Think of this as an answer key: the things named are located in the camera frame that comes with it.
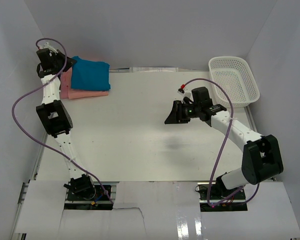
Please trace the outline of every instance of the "pink towel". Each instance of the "pink towel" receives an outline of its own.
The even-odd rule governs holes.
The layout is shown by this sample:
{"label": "pink towel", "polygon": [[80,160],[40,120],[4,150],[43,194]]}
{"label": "pink towel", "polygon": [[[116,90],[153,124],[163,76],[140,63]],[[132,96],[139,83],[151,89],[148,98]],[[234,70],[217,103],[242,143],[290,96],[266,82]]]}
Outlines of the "pink towel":
{"label": "pink towel", "polygon": [[72,67],[61,75],[61,99],[80,99],[90,97],[108,96],[107,91],[85,91],[71,88]]}

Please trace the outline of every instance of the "blue towel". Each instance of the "blue towel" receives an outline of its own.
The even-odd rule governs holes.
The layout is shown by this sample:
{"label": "blue towel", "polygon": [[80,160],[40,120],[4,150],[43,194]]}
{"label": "blue towel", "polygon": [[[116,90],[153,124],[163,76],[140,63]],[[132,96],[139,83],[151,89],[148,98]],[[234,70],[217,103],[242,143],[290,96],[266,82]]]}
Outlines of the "blue towel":
{"label": "blue towel", "polygon": [[86,91],[109,91],[109,64],[88,61],[74,56],[77,63],[72,67],[71,88]]}

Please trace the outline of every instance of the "white wall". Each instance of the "white wall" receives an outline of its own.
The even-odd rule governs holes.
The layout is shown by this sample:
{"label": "white wall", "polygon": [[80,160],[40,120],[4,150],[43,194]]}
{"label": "white wall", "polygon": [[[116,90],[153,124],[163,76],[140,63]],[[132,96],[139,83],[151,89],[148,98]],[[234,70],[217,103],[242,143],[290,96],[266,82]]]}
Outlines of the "white wall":
{"label": "white wall", "polygon": [[[0,0],[0,240],[9,239],[23,182],[28,182],[39,147],[16,126],[11,107],[41,84],[36,74],[35,41],[42,37],[22,0]],[[17,117],[35,137],[43,127],[35,106],[41,94],[20,102]]]}
{"label": "white wall", "polygon": [[247,60],[261,94],[253,117],[279,140],[280,177],[300,227],[300,0],[278,0]]}
{"label": "white wall", "polygon": [[25,0],[45,37],[112,68],[245,57],[277,0]]}

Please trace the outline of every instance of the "white plastic basket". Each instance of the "white plastic basket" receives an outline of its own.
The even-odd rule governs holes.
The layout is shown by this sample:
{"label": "white plastic basket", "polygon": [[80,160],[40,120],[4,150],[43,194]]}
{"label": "white plastic basket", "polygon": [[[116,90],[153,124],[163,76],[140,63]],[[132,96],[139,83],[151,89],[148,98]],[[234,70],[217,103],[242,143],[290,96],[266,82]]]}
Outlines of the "white plastic basket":
{"label": "white plastic basket", "polygon": [[[243,108],[257,101],[260,92],[248,63],[236,56],[218,56],[209,61],[210,79],[228,94],[234,108]],[[215,100],[226,108],[226,96],[213,85]]]}

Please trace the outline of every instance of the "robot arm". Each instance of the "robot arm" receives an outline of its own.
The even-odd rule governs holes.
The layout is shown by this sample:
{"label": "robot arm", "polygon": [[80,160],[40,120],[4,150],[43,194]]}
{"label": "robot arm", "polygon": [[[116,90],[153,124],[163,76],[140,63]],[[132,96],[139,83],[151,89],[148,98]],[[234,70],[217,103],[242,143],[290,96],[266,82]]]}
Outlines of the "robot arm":
{"label": "robot arm", "polygon": [[[73,127],[72,120],[60,100],[59,89],[61,82],[59,78],[50,81],[63,67],[65,63],[65,55],[56,50],[48,43],[38,50],[37,55],[40,59],[40,64],[37,67],[38,76],[41,78],[42,84],[46,84],[43,88],[43,98],[41,105],[36,107],[36,112],[42,122],[45,131],[54,137],[60,147],[60,151],[71,160],[83,167],[78,154],[71,140],[70,130]],[[76,61],[67,58],[67,71]],[[73,194],[80,197],[90,199],[95,194],[95,187],[90,176],[86,175],[81,169],[73,165],[68,159],[64,158],[69,171],[70,185],[64,186]]]}
{"label": "robot arm", "polygon": [[[165,124],[186,124],[191,118],[199,118],[210,127],[227,133],[230,113],[220,104],[213,105],[206,87],[192,90],[193,101],[189,93],[178,90],[184,97],[175,100]],[[232,119],[229,139],[243,152],[241,168],[217,177],[213,186],[219,193],[225,193],[246,184],[256,185],[283,172],[279,144],[272,136],[263,136],[252,131],[236,119]]]}

